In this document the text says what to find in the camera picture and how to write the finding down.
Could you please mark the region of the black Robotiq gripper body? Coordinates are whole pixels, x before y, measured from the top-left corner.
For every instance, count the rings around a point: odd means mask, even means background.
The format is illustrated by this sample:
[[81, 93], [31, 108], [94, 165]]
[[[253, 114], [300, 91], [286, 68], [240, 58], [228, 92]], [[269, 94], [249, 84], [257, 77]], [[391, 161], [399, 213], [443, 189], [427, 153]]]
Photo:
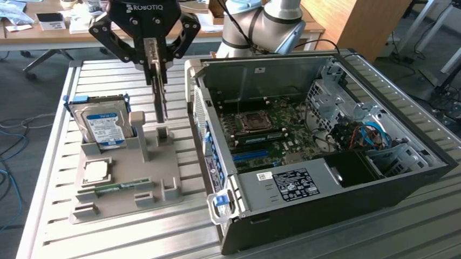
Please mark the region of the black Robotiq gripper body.
[[178, 1], [110, 1], [110, 20], [133, 38], [166, 37], [181, 17]]

